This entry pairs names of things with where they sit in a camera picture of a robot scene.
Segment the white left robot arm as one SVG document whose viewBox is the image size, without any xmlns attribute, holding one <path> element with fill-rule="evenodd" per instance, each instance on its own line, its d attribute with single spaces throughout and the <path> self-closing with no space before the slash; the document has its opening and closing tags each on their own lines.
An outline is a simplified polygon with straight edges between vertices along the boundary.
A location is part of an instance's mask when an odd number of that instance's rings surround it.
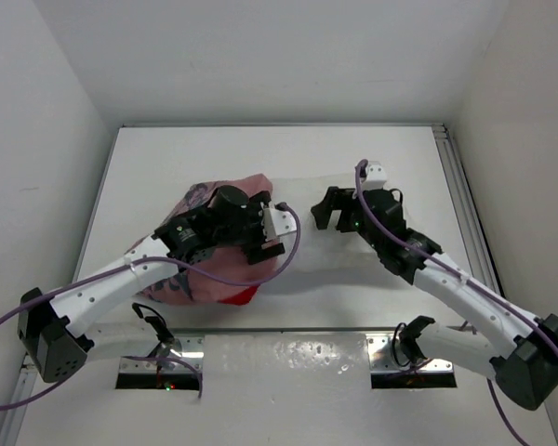
<svg viewBox="0 0 558 446">
<path fill-rule="evenodd" d="M 248 197 L 235 186 L 218 187 L 93 276 L 48 299 L 39 289 L 27 292 L 20 301 L 20 341 L 47 383 L 65 381 L 88 361 L 168 352 L 176 340 L 162 317 L 134 307 L 136 323 L 100 318 L 147 287 L 199 268 L 220 248 L 239 248 L 250 265 L 280 256 L 281 238 L 298 229 L 295 216 L 273 204 L 269 193 Z"/>
</svg>

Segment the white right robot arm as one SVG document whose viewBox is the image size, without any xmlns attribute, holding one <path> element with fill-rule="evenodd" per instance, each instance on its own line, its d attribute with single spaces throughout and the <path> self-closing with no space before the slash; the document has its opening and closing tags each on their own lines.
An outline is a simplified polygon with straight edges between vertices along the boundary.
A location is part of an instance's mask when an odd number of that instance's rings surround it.
<svg viewBox="0 0 558 446">
<path fill-rule="evenodd" d="M 432 295 L 475 329 L 462 333 L 418 316 L 399 329 L 393 358 L 401 366 L 443 359 L 493 380 L 520 407 L 534 411 L 558 387 L 558 316 L 520 309 L 463 271 L 441 246 L 408 227 L 402 198 L 390 190 L 330 187 L 311 209 L 317 229 L 333 212 L 336 229 L 357 233 L 392 274 Z"/>
</svg>

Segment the white pillow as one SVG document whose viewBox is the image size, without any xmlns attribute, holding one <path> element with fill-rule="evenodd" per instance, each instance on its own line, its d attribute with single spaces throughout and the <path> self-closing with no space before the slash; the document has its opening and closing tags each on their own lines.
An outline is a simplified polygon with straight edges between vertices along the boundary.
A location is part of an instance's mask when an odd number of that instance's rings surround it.
<svg viewBox="0 0 558 446">
<path fill-rule="evenodd" d="M 395 290 L 405 286 L 387 271 L 376 254 L 356 233 L 336 230 L 339 213 L 333 214 L 327 230 L 315 227 L 311 207 L 320 203 L 330 186 L 351 188 L 352 174 L 323 177 L 274 178 L 272 200 L 287 203 L 298 215 L 302 233 L 299 248 L 290 265 L 278 278 L 297 289 L 321 285 L 355 285 Z"/>
</svg>

